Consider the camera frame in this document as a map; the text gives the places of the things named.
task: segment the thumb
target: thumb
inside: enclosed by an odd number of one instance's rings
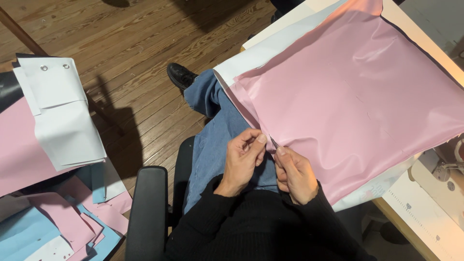
[[[264,134],[260,134],[255,141],[251,144],[250,150],[247,152],[248,157],[256,158],[258,154],[263,150],[266,145],[267,137]]]
[[[296,169],[295,164],[293,163],[293,159],[291,158],[290,153],[287,151],[285,147],[281,146],[277,148],[277,157],[278,161],[287,173],[287,178],[291,179],[292,175],[298,173],[298,170]]]

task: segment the hand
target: hand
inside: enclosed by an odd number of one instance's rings
[[[267,137],[261,130],[251,128],[229,141],[224,176],[214,193],[238,196],[250,181],[255,166],[263,162],[266,142]]]
[[[278,147],[274,160],[277,186],[290,193],[294,204],[306,205],[316,197],[319,186],[307,158],[290,148]]]

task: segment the chair armrest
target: chair armrest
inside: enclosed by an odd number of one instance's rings
[[[168,238],[168,171],[143,167],[137,174],[129,229],[126,261],[160,260]]]

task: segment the person's left hand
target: person's left hand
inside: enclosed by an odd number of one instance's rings
[[[214,191],[222,196],[237,196],[253,176],[266,152],[267,137],[261,130],[248,128],[227,143],[226,167],[219,186]]]

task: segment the floorboard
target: floorboard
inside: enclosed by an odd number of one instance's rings
[[[275,11],[269,0],[0,0],[0,6],[50,55],[72,57],[86,92],[124,129],[118,135],[91,112],[129,193],[140,167],[160,165],[168,170],[170,203],[178,148],[206,118],[189,108],[166,65],[196,73],[213,68],[268,26]],[[11,69],[16,52],[29,53],[0,25],[0,72]],[[124,260],[124,251],[122,242],[111,260]]]

